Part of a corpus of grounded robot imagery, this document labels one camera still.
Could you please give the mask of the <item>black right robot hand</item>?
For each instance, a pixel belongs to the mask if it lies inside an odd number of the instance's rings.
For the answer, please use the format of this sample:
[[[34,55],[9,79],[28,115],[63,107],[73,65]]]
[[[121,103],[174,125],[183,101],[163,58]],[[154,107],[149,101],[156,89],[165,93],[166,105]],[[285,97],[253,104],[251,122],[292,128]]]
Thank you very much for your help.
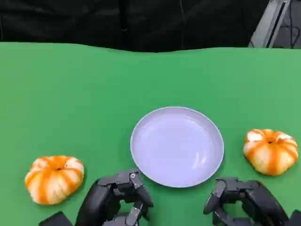
[[[284,226],[289,217],[269,189],[257,180],[246,182],[238,178],[217,178],[203,213],[213,214],[214,226]],[[234,218],[224,204],[242,202],[247,217]]]

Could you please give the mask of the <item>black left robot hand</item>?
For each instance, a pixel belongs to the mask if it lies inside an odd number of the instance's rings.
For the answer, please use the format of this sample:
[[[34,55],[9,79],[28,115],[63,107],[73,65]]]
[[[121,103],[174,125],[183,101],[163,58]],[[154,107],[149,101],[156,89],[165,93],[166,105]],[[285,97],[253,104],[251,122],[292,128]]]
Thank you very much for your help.
[[[154,206],[138,169],[102,177],[90,187],[76,218],[77,226],[138,226],[150,220]]]

